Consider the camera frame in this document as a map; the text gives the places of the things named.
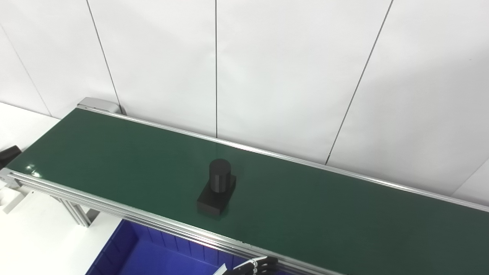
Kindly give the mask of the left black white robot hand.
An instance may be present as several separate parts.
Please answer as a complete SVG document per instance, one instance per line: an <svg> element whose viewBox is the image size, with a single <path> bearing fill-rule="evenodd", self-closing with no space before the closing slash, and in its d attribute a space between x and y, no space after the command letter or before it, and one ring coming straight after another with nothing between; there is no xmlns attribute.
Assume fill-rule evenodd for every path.
<svg viewBox="0 0 489 275"><path fill-rule="evenodd" d="M251 258L232 269L223 264L214 275L276 275L279 270L278 263L276 257Z"/></svg>

